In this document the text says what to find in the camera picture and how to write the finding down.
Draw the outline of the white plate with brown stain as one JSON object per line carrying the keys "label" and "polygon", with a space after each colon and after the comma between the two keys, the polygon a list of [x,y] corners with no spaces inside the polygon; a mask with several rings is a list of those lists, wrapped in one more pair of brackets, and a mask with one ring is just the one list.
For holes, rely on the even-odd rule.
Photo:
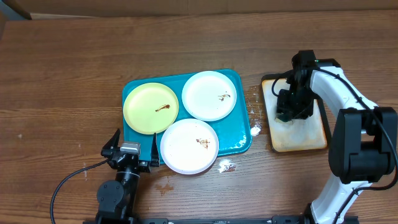
{"label": "white plate with brown stain", "polygon": [[237,101],[233,82],[220,72],[204,71],[183,86],[182,102],[188,113],[202,121],[217,121],[232,112]]}

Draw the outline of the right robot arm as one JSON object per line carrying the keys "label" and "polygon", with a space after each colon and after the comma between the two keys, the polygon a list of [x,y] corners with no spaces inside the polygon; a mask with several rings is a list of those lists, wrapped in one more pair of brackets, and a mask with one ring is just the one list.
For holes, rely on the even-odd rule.
{"label": "right robot arm", "polygon": [[394,178],[385,186],[373,185],[384,175],[397,174],[397,112],[368,100],[335,59],[317,59],[312,50],[294,55],[292,69],[283,76],[290,87],[276,93],[277,120],[309,118],[317,98],[336,116],[328,150],[331,176],[301,223],[344,223],[362,192],[388,190],[397,183]]}

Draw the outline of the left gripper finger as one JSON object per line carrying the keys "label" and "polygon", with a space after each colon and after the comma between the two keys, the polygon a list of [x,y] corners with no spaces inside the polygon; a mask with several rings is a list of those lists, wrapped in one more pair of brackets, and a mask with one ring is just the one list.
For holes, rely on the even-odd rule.
{"label": "left gripper finger", "polygon": [[157,133],[153,134],[152,147],[150,152],[150,166],[151,167],[160,166],[159,150],[157,147]]}
{"label": "left gripper finger", "polygon": [[111,139],[102,147],[101,155],[103,157],[112,157],[113,154],[119,149],[118,144],[120,134],[121,130],[117,129]]}

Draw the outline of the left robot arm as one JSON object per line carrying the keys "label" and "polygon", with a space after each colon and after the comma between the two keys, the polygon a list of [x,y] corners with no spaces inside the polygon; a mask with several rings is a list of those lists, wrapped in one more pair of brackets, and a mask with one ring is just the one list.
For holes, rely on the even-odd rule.
{"label": "left robot arm", "polygon": [[101,150],[106,163],[116,170],[116,177],[101,184],[97,191],[96,223],[142,223],[133,212],[139,180],[142,173],[150,173],[153,167],[160,166],[156,133],[148,161],[139,158],[141,145],[138,142],[124,142],[119,146],[120,134],[117,130]]}

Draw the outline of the yellow plate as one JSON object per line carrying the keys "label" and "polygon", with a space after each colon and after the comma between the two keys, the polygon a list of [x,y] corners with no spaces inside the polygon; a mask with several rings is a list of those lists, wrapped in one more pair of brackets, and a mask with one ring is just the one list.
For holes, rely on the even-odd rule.
{"label": "yellow plate", "polygon": [[165,131],[177,118],[179,102],[174,91],[161,83],[145,83],[133,89],[123,104],[128,126],[140,134]]}

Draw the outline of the green yellow sponge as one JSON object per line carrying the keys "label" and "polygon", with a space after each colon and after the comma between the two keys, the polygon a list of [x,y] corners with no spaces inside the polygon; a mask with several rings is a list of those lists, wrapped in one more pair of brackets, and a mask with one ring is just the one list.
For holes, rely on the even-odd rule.
{"label": "green yellow sponge", "polygon": [[292,124],[293,121],[289,115],[277,113],[275,121],[282,124]]}

